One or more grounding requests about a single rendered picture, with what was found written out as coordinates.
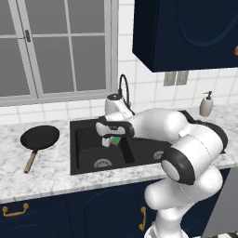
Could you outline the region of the black double sink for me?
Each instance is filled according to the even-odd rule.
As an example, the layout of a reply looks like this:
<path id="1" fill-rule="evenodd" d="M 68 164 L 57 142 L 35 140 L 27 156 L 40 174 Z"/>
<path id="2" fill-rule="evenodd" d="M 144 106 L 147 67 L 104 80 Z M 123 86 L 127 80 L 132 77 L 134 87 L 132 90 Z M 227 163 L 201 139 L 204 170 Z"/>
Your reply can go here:
<path id="1" fill-rule="evenodd" d="M 96 131 L 96 119 L 70 122 L 72 175 L 160 163 L 169 147 L 169 142 L 134 138 L 104 147 Z"/>

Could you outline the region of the black curved tap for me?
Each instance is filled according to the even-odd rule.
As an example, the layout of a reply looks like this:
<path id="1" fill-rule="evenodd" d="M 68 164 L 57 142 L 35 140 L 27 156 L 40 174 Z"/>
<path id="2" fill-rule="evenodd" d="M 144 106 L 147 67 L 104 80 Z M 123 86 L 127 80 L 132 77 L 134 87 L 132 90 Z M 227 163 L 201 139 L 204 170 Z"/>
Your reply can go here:
<path id="1" fill-rule="evenodd" d="M 125 85 L 126 85 L 126 97 L 123 96 L 123 89 L 122 89 L 123 81 L 125 82 Z M 120 75 L 120 78 L 119 78 L 118 94 L 123 98 L 126 107 L 132 112 L 133 115 L 135 115 L 135 113 L 131 109 L 131 103 L 130 103 L 130 97 L 129 97 L 129 86 L 128 86 L 127 78 L 123 73 Z"/>

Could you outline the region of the navy base cupboard door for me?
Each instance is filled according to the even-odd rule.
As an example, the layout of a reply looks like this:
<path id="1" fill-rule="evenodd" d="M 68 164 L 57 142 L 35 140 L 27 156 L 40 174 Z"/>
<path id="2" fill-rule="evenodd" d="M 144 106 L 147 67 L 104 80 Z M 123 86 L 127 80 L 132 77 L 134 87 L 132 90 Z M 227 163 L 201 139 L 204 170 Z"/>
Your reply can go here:
<path id="1" fill-rule="evenodd" d="M 144 238 L 155 213 L 144 191 L 151 181 L 66 195 L 73 238 Z"/>
<path id="2" fill-rule="evenodd" d="M 0 205 L 0 238 L 72 238 L 63 195 Z"/>
<path id="3" fill-rule="evenodd" d="M 221 187 L 221 190 L 222 190 L 224 183 L 227 179 L 227 176 L 230 173 L 230 169 L 229 168 L 221 169 L 220 173 L 223 177 L 223 184 Z M 190 238 L 197 237 L 197 236 L 203 237 L 205 227 L 218 201 L 218 197 L 220 195 L 221 190 L 218 191 L 212 197 L 209 197 L 195 204 L 184 215 L 183 220 L 181 222 L 181 227 L 188 234 Z"/>

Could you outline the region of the beige soap dispenser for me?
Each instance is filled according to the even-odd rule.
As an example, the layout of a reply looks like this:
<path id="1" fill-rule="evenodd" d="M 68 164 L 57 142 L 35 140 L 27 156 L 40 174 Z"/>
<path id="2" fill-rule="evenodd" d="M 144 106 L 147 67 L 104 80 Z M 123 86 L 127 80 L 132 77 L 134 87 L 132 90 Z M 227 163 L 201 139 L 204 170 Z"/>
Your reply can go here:
<path id="1" fill-rule="evenodd" d="M 208 117 L 210 113 L 212 112 L 213 99 L 211 95 L 212 95 L 211 91 L 205 92 L 205 97 L 201 101 L 199 113 L 203 117 Z"/>

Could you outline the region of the grey framed window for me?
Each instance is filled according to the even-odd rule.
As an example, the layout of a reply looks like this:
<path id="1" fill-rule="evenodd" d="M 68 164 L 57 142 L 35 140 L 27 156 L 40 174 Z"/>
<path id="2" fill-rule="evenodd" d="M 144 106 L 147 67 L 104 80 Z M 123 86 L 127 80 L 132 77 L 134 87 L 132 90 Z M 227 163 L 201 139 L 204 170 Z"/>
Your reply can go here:
<path id="1" fill-rule="evenodd" d="M 114 92 L 117 17 L 118 0 L 0 0 L 0 106 Z"/>

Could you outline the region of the grey appliance front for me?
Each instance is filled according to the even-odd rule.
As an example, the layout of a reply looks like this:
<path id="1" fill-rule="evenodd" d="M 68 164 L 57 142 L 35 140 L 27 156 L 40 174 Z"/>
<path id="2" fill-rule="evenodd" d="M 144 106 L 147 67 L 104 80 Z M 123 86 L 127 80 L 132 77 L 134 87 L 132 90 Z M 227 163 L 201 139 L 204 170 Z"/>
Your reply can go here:
<path id="1" fill-rule="evenodd" d="M 238 231 L 238 168 L 230 170 L 203 238 L 234 231 Z"/>

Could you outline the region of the grey wall socket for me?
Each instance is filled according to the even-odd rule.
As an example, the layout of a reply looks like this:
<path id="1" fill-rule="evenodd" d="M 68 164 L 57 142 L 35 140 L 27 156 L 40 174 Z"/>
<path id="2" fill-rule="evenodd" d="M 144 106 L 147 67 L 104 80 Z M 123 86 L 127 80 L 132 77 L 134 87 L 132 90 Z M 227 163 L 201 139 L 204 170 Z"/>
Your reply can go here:
<path id="1" fill-rule="evenodd" d="M 164 86 L 173 86 L 176 81 L 176 72 L 166 72 L 164 79 Z"/>
<path id="2" fill-rule="evenodd" d="M 177 76 L 177 86 L 184 86 L 187 84 L 189 72 L 188 71 L 179 71 Z"/>

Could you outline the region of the navy wall cupboard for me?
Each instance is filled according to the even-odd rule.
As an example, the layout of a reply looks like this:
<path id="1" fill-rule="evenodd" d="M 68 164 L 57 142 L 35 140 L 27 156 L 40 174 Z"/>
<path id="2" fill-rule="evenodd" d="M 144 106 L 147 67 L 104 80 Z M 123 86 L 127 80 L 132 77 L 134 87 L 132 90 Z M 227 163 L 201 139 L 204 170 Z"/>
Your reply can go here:
<path id="1" fill-rule="evenodd" d="M 238 0 L 135 0 L 134 55 L 152 72 L 238 67 Z"/>

